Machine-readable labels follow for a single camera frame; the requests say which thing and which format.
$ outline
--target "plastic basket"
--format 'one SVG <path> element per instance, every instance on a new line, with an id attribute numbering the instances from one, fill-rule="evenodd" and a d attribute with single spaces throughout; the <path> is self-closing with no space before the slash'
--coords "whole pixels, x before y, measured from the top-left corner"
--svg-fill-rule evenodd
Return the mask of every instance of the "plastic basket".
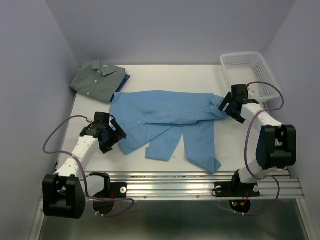
<path id="1" fill-rule="evenodd" d="M 264 82 L 279 89 L 269 66 L 259 52 L 224 54 L 220 57 L 220 60 L 230 86 Z M 260 103 L 279 97 L 279 94 L 272 87 L 265 84 L 252 84 L 248 88 L 248 92 L 250 99 L 255 99 Z"/>

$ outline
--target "blue cloth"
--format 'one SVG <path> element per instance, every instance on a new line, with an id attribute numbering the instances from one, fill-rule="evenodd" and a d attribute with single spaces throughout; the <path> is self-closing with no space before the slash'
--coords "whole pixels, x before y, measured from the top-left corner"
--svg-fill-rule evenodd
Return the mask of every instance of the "blue cloth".
<path id="1" fill-rule="evenodd" d="M 126 139 L 119 142 L 128 155 L 150 142 L 147 159 L 168 161 L 183 135 L 186 158 L 215 173 L 214 120 L 226 119 L 218 110 L 221 96 L 212 93 L 143 91 L 115 93 L 110 107 Z"/>

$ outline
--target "shirt sleeve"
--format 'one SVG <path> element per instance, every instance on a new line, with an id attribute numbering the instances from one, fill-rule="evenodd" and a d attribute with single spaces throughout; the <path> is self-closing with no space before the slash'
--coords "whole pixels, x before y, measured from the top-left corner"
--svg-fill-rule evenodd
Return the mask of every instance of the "shirt sleeve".
<path id="1" fill-rule="evenodd" d="M 221 163 L 216 160 L 213 121 L 184 125 L 183 140 L 186 158 L 191 163 L 210 173 L 215 173 L 221 167 Z"/>
<path id="2" fill-rule="evenodd" d="M 180 142 L 182 134 L 183 126 L 174 125 L 150 142 L 149 147 L 145 149 L 145 157 L 147 159 L 169 161 Z"/>

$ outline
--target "table surface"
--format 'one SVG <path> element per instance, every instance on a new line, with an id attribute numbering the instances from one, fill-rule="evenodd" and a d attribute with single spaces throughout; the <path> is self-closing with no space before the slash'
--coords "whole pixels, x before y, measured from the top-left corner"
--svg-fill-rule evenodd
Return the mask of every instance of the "table surface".
<path id="1" fill-rule="evenodd" d="M 122 92 L 141 91 L 173 91 L 186 93 L 213 93 L 226 96 L 231 90 L 221 65 L 121 65 L 126 68 L 131 78 L 123 87 Z M 109 112 L 110 105 L 98 102 L 77 94 L 71 115 L 94 117 L 95 112 Z M 87 123 L 79 118 L 72 119 L 68 125 L 62 149 L 72 151 L 77 144 L 80 132 Z M 234 119 L 215 121 L 214 134 L 216 159 L 220 161 L 222 171 L 235 171 L 245 166 L 244 146 L 249 124 L 240 124 Z M 258 133 L 251 132 L 248 159 L 255 158 Z M 158 161 L 145 158 L 145 148 L 125 155 L 116 144 L 113 150 L 102 154 L 95 153 L 86 171 L 100 172 L 205 172 L 191 164 L 185 155 L 183 137 L 170 161 Z M 59 167 L 67 156 L 59 157 Z"/>

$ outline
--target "gray wall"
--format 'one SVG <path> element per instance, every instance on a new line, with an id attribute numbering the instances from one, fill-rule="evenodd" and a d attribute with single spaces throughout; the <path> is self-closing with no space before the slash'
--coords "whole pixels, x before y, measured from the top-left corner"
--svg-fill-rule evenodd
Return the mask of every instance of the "gray wall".
<path id="1" fill-rule="evenodd" d="M 70 114 L 78 64 L 43 0 L 1 0 L 0 33 L 0 239 L 24 240 L 57 158 L 42 145 Z"/>
<path id="2" fill-rule="evenodd" d="M 299 177 L 308 208 L 320 233 L 320 1 L 297 0 L 266 52 L 285 98 L 273 115 L 297 131 L 297 162 L 291 172 Z"/>
<path id="3" fill-rule="evenodd" d="M 220 64 L 264 52 L 295 0 L 47 0 L 80 64 Z"/>

